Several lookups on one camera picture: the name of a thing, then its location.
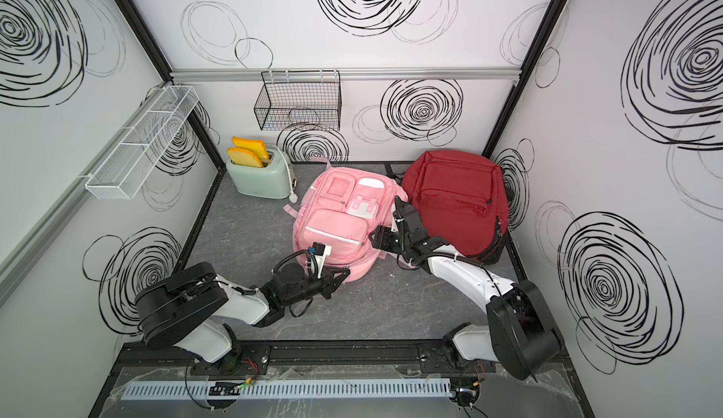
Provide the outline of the pink backpack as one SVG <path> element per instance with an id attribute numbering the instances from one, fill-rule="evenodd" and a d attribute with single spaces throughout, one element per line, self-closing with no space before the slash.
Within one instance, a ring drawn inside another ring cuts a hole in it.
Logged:
<path id="1" fill-rule="evenodd" d="M 395 180 L 378 173 L 333 167 L 315 157 L 326 169 L 310 185 L 299 208 L 284 211 L 294 218 L 293 250 L 321 243 L 331 248 L 325 267 L 349 269 L 347 282 L 363 278 L 381 257 L 368 236 L 378 226 L 391 227 L 395 198 L 408 199 Z"/>

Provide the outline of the red and black backpack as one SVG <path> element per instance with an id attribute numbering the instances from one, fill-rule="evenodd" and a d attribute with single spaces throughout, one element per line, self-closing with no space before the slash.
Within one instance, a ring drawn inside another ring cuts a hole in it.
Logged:
<path id="1" fill-rule="evenodd" d="M 478 254 L 471 255 L 471 258 L 480 263 L 480 265 L 494 265 L 499 261 L 504 248 L 506 248 L 506 241 L 508 241 L 508 231 L 502 229 L 502 221 L 497 218 L 493 241 L 491 241 L 488 248 Z"/>

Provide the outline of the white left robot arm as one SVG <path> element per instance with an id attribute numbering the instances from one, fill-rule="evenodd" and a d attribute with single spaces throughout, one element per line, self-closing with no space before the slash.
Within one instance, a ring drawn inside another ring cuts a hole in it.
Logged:
<path id="1" fill-rule="evenodd" d="M 215 316 L 268 327 L 300 302 L 331 295 L 350 275 L 345 267 L 323 267 L 313 276 L 297 263 L 281 267 L 259 288 L 246 288 L 218 275 L 203 262 L 153 284 L 137 294 L 142 340 L 150 349 L 176 346 L 207 363 L 235 348 L 235 335 Z"/>

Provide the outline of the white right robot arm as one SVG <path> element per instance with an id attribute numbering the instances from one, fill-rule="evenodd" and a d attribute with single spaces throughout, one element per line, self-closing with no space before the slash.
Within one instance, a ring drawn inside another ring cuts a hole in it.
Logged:
<path id="1" fill-rule="evenodd" d="M 430 235 L 418 210 L 400 197 L 395 197 L 391 223 L 376 227 L 369 240 L 375 249 L 395 254 L 404 269 L 423 270 L 451 284 L 484 312 L 484 325 L 462 324 L 444 337 L 452 363 L 499 363 L 517 380 L 526 380 L 565 350 L 562 332 L 534 282 L 496 275 Z"/>

